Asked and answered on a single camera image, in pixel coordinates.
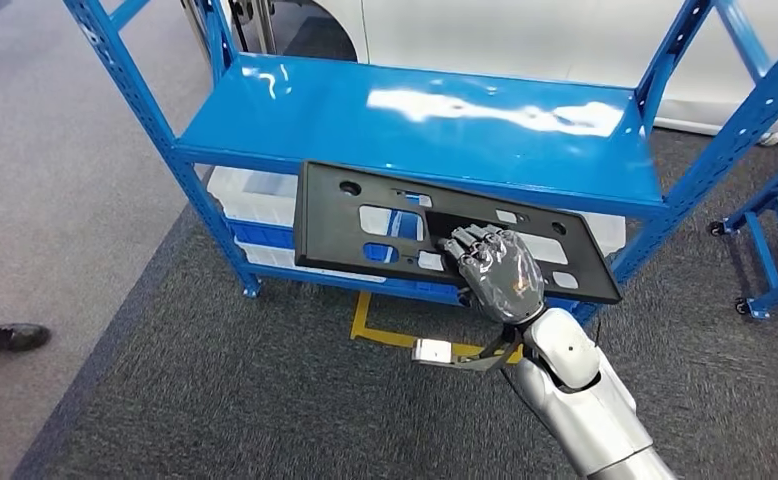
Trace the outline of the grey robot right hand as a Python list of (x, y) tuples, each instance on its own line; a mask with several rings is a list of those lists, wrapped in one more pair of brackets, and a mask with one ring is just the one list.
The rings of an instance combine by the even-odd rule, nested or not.
[(508, 325), (526, 323), (544, 311), (544, 278), (517, 234), (488, 224), (455, 228), (437, 247), (452, 258), (480, 308)]

